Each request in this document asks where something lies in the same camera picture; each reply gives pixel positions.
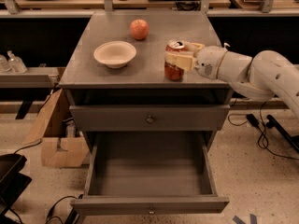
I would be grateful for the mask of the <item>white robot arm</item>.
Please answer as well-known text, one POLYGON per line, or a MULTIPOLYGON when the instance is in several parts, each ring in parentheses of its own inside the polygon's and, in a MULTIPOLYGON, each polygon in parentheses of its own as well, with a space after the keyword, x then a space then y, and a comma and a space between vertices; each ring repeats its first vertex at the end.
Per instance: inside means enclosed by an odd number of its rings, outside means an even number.
POLYGON ((265 102, 275 95, 299 118, 299 70, 273 50, 254 58, 226 47, 184 42, 183 51, 166 51, 165 61, 201 77, 221 80, 251 100, 265 102))

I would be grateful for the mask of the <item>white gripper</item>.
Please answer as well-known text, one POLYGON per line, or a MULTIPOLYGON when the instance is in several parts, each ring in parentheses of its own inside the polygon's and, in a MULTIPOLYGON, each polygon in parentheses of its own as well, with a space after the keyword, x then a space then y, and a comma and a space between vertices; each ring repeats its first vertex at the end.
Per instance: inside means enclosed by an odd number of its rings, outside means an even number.
POLYGON ((187 51, 166 51, 165 61, 185 71, 191 71, 195 67, 200 76, 215 80, 221 61, 228 50, 217 46, 205 47, 202 43, 185 41, 184 44, 187 51))

